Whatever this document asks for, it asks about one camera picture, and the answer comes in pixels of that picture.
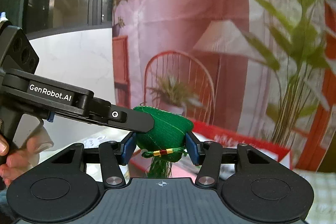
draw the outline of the potted plant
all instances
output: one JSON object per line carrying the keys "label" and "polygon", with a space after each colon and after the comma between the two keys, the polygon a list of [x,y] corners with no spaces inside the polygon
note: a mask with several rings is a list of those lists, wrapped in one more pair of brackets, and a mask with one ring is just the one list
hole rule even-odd
{"label": "potted plant", "polygon": [[198,96],[172,75],[157,77],[157,87],[150,90],[154,100],[160,100],[160,109],[167,112],[185,116],[188,107],[203,107]]}
{"label": "potted plant", "polygon": [[[314,76],[324,69],[335,73],[335,60],[328,59],[324,53],[326,37],[331,30],[314,22],[315,8],[323,0],[291,0],[298,4],[297,18],[286,17],[267,0],[255,1],[277,19],[277,25],[267,28],[282,50],[281,56],[276,57],[259,38],[244,33],[247,42],[263,57],[260,63],[273,71],[279,86],[278,102],[270,102],[266,110],[266,115],[275,124],[269,140],[292,147],[300,119],[311,117],[319,103],[326,111],[330,110],[326,98],[316,87]],[[335,2],[325,1],[331,7]]]}
{"label": "potted plant", "polygon": [[112,37],[119,36],[120,28],[125,26],[122,17],[118,17],[118,20],[116,20],[117,7],[122,1],[128,2],[128,0],[112,0]]}

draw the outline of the pink wall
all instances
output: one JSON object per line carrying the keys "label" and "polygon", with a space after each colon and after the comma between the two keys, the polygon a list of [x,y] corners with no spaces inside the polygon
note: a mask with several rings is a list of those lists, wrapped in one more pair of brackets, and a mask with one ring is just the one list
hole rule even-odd
{"label": "pink wall", "polygon": [[[143,100],[143,74],[154,55],[172,49],[189,52],[208,68],[215,83],[218,55],[193,52],[193,46],[211,20],[230,19],[249,30],[248,0],[129,0],[117,14],[126,24],[120,34],[129,36],[132,107]],[[246,59],[222,57],[214,124],[237,129],[246,71]]]}

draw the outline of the plant pot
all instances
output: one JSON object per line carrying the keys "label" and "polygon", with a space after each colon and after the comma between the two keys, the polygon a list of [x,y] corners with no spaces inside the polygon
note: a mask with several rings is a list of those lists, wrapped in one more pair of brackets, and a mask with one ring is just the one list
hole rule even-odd
{"label": "plant pot", "polygon": [[119,23],[112,26],[112,37],[118,37],[120,33],[120,25]]}
{"label": "plant pot", "polygon": [[184,109],[183,107],[178,107],[178,106],[174,106],[168,103],[165,103],[163,101],[161,101],[160,103],[160,109],[170,112],[170,113],[174,113],[174,114],[178,114],[178,115],[183,115],[184,114]]}

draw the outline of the blue gripper pad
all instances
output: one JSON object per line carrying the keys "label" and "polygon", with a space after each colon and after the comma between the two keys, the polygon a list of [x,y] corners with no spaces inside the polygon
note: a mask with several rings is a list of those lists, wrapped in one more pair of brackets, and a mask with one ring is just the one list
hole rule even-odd
{"label": "blue gripper pad", "polygon": [[137,146],[137,137],[136,134],[133,132],[132,136],[128,139],[127,143],[124,144],[124,151],[121,155],[122,165],[128,164],[136,146]]}
{"label": "blue gripper pad", "polygon": [[189,134],[185,135],[185,147],[193,164],[199,165],[200,156],[198,154],[197,144],[194,143]]}

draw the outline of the human hand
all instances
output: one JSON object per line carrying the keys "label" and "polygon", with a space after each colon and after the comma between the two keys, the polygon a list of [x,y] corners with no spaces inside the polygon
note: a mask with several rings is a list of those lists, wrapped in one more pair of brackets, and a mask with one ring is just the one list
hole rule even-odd
{"label": "human hand", "polygon": [[[36,166],[39,161],[39,153],[51,148],[51,141],[43,124],[38,126],[30,134],[26,143],[18,150],[9,152],[7,161],[0,166],[0,176],[8,187],[13,180]],[[0,156],[8,154],[9,145],[0,135]]]}

